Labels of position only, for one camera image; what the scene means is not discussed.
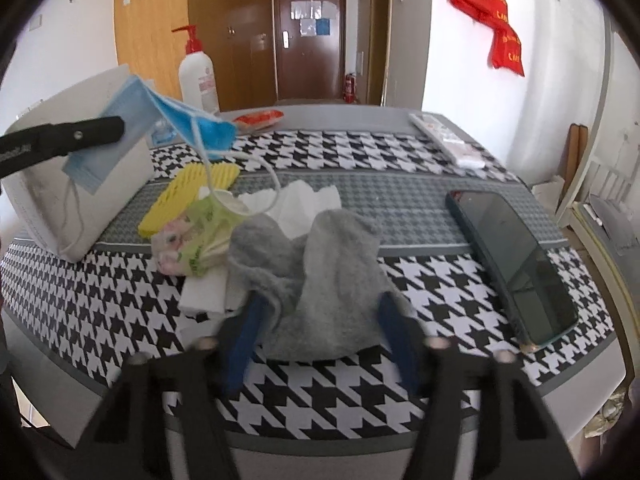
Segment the grey sock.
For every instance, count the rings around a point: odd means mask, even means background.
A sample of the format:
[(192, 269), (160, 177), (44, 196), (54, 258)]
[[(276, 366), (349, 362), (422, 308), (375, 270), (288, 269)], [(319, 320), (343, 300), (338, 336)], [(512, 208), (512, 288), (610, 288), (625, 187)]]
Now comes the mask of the grey sock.
[(320, 212), (307, 234), (290, 240), (260, 214), (232, 233), (230, 273), (270, 303), (260, 344), (268, 360), (326, 361), (376, 346), (376, 314), (391, 292), (404, 315), (416, 310), (378, 263), (381, 234), (346, 209)]

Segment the white tissue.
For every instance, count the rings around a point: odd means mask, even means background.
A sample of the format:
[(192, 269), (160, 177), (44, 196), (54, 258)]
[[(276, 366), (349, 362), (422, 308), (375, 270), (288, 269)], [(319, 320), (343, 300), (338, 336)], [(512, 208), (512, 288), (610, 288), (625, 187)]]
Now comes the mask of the white tissue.
[[(290, 240), (307, 234), (314, 218), (320, 212), (340, 209), (342, 206), (335, 185), (315, 191), (303, 180), (295, 180), (279, 193), (272, 188), (266, 188), (238, 196), (233, 196), (230, 192), (226, 192), (226, 195), (231, 196), (235, 203), (242, 203), (252, 214), (262, 212), (274, 202), (267, 214), (277, 222)], [(214, 266), (204, 278), (186, 278), (178, 307), (187, 315), (223, 315), (241, 307), (247, 294), (246, 287), (230, 274), (228, 266), (224, 263)]]

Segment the blue surgical face mask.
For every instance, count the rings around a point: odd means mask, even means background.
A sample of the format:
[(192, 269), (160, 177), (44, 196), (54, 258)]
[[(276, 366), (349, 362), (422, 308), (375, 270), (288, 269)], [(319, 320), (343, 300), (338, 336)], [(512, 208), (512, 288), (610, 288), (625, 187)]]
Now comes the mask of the blue surgical face mask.
[(236, 138), (236, 128), (231, 122), (162, 96), (134, 75), (129, 76), (113, 96), (102, 116), (122, 118), (125, 123), (122, 138), (111, 145), (75, 152), (68, 156), (63, 166), (64, 174), (91, 194), (160, 119), (165, 119), (192, 148), (201, 145), (207, 153), (229, 151)]

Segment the white foam box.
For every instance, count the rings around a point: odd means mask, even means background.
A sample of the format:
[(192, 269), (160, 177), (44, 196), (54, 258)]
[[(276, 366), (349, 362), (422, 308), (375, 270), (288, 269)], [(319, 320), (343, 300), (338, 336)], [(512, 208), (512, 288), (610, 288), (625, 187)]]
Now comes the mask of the white foam box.
[(84, 258), (111, 221), (154, 176), (145, 136), (160, 117), (142, 81), (121, 65), (40, 103), (9, 128), (117, 116), (122, 140), (55, 157), (2, 180), (13, 210), (37, 245), (69, 262)]

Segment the dark green smartphone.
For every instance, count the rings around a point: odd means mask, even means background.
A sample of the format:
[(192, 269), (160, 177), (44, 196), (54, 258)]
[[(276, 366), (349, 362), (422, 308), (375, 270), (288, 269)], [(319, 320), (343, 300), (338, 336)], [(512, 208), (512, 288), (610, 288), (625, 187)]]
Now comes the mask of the dark green smartphone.
[(577, 325), (577, 308), (558, 270), (501, 195), (453, 190), (445, 204), (494, 283), (523, 352), (547, 347)]

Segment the white pump bottle red cap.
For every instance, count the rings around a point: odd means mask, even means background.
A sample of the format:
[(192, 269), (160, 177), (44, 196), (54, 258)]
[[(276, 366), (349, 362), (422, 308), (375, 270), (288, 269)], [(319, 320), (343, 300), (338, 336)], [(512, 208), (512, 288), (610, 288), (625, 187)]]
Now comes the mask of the white pump bottle red cap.
[(178, 68), (183, 102), (210, 114), (219, 113), (214, 64), (203, 50), (202, 42), (196, 33), (196, 26), (181, 26), (173, 29), (172, 32), (186, 32), (188, 34), (184, 46), (186, 55)]

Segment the red snack packet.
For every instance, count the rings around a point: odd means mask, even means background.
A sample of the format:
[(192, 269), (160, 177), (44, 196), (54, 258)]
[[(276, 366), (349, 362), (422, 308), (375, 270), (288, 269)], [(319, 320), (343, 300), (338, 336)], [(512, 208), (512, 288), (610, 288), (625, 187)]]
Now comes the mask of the red snack packet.
[(277, 125), (284, 117), (280, 110), (258, 110), (239, 116), (232, 120), (233, 125), (242, 133), (256, 131)]

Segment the white remote control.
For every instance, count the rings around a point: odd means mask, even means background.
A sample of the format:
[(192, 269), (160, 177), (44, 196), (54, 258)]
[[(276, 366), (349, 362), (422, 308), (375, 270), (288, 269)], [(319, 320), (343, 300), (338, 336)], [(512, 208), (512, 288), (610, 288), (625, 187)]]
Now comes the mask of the white remote control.
[(454, 166), (466, 170), (481, 170), (486, 167), (486, 162), (474, 146), (463, 141), (457, 133), (431, 114), (410, 113), (409, 120), (439, 147)]

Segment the red fire extinguisher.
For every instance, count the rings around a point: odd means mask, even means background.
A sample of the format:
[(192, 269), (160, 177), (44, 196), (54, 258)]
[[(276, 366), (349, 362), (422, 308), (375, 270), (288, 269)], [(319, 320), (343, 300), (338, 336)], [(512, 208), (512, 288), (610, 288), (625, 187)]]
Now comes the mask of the red fire extinguisher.
[(347, 104), (354, 104), (356, 102), (356, 87), (357, 87), (357, 78), (353, 73), (349, 73), (345, 75), (344, 79), (344, 87), (343, 87), (343, 100)]

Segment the white metal bunk bed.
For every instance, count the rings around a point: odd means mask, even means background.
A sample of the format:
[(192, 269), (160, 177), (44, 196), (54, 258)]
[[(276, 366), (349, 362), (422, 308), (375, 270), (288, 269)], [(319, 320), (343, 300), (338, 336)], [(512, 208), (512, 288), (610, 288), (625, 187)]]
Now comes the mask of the white metal bunk bed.
[(639, 342), (639, 55), (604, 17), (596, 118), (556, 215), (584, 248), (611, 298), (617, 337)]

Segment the wooden wardrobe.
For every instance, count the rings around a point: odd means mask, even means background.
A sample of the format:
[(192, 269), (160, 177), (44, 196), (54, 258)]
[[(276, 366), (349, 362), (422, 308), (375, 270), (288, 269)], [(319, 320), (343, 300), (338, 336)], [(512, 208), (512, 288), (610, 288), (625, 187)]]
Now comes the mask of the wooden wardrobe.
[(178, 98), (188, 25), (214, 63), (221, 110), (277, 101), (272, 0), (114, 0), (117, 61)]

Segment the dark brown entrance door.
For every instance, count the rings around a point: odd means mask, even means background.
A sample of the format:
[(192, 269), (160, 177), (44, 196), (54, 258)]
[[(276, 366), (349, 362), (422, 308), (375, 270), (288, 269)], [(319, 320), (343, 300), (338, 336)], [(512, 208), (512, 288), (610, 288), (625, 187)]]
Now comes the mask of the dark brown entrance door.
[(281, 101), (341, 99), (345, 11), (346, 0), (273, 0)]

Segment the red hanging bags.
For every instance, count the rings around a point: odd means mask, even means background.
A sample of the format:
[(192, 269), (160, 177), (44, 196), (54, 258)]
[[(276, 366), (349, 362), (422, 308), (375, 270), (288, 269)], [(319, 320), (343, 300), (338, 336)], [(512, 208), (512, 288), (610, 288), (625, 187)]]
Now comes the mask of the red hanging bags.
[(449, 0), (450, 4), (473, 21), (492, 31), (488, 62), (495, 70), (504, 68), (524, 77), (522, 44), (509, 23), (506, 0)]

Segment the wooden planks against wall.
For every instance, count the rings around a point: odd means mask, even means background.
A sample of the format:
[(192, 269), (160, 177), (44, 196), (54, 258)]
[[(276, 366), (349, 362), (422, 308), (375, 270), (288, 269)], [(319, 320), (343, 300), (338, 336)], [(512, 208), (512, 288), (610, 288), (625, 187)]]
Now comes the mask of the wooden planks against wall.
[(565, 183), (571, 184), (584, 156), (589, 130), (585, 125), (571, 124), (567, 136)]

